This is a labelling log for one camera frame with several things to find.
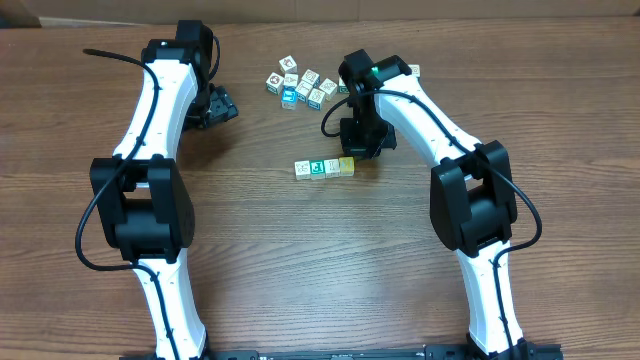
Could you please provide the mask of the white block red side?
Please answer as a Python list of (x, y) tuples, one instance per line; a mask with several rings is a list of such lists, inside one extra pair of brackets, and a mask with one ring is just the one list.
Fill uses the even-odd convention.
[(327, 159), (324, 161), (325, 177), (335, 178), (340, 176), (340, 162), (338, 159)]

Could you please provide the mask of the white block butterfly picture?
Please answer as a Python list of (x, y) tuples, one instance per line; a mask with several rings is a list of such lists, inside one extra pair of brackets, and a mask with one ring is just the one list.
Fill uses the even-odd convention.
[(307, 180), (311, 178), (310, 161), (296, 161), (294, 163), (295, 177), (297, 180)]

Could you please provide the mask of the white block green side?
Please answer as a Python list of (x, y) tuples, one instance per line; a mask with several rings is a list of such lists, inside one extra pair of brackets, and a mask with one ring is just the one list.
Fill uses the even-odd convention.
[(310, 162), (310, 178), (312, 180), (324, 179), (326, 177), (325, 164), (323, 160), (312, 160)]

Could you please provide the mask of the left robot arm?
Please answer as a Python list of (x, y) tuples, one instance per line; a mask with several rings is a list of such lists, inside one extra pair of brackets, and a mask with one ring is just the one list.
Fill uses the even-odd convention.
[(93, 199), (81, 217), (75, 250), (88, 268), (82, 235), (97, 212), (108, 245), (120, 251), (120, 271), (133, 271), (156, 335), (152, 359), (208, 359), (209, 337), (193, 296), (188, 248), (195, 212), (177, 166), (182, 134), (233, 119), (238, 109), (212, 80), (220, 44), (200, 20), (181, 20), (172, 39), (152, 39), (140, 58), (143, 87), (131, 123), (113, 154), (90, 167)]

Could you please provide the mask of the yellow block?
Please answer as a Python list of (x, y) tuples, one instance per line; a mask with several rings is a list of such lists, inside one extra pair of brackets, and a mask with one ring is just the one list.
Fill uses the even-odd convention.
[(355, 172), (355, 160), (353, 157), (340, 157), (339, 172), (341, 177), (351, 177)]

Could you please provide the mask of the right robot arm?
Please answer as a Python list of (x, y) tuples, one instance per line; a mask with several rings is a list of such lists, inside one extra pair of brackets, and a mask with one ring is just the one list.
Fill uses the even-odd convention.
[(455, 252), (470, 324), (465, 359), (553, 359), (557, 348), (524, 337), (516, 319), (508, 260), (516, 202), (532, 204), (512, 181), (509, 155), (497, 141), (483, 143), (458, 127), (428, 97), (410, 67), (393, 55), (373, 62), (364, 50), (339, 67), (353, 110), (337, 138), (348, 156), (372, 159), (396, 146), (401, 132), (431, 171), (429, 215), (436, 235)]

